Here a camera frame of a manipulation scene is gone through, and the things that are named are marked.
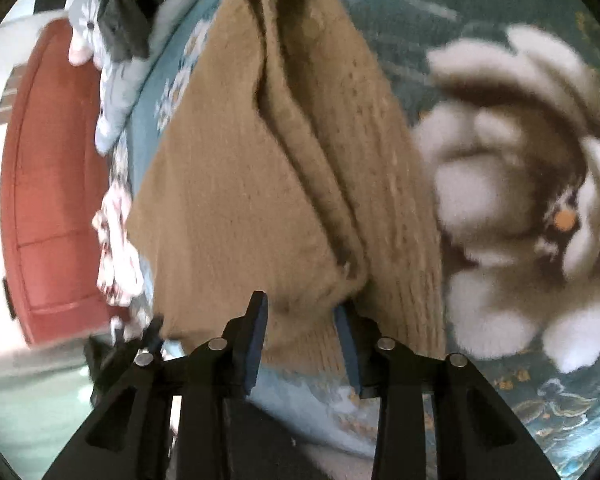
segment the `floral bedspread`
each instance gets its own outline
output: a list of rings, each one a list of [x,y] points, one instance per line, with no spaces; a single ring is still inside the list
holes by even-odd
[[[144,85],[127,125],[129,179],[142,176],[173,116],[205,44],[220,0],[199,0],[174,33]],[[508,23],[539,25],[562,37],[600,72],[600,28],[580,0],[343,0],[392,83],[411,123],[439,100],[424,52],[461,36],[497,36]],[[454,343],[450,336],[449,351]],[[476,363],[512,407],[560,475],[574,480],[600,448],[600,358],[559,374],[537,342],[510,358]],[[330,377],[262,369],[252,401],[316,442],[373,456],[379,402],[359,400]],[[427,413],[433,446],[433,419]],[[434,478],[435,463],[429,454]]]

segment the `red leather headboard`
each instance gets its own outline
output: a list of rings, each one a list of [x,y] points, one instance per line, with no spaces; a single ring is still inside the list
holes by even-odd
[[[74,67],[72,28],[49,23],[30,56],[7,129],[0,177],[6,278],[30,345],[106,326],[91,218],[108,186],[94,147],[100,73]]]

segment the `brown sweater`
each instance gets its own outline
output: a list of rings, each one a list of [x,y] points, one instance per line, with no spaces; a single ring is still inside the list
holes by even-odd
[[[269,295],[264,362],[344,373],[332,309],[440,356],[438,231],[416,149],[338,0],[223,0],[128,220],[189,349]]]

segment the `dark gray cloth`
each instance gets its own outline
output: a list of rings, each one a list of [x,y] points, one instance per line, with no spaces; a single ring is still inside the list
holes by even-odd
[[[100,0],[98,25],[113,62],[149,57],[149,35],[164,0]]]

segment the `pink and white cloth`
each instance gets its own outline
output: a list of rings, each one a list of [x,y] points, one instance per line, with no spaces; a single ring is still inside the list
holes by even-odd
[[[102,199],[102,208],[91,221],[102,248],[98,288],[110,305],[129,306],[144,289],[138,251],[126,239],[125,224],[131,205],[128,189],[114,179]]]

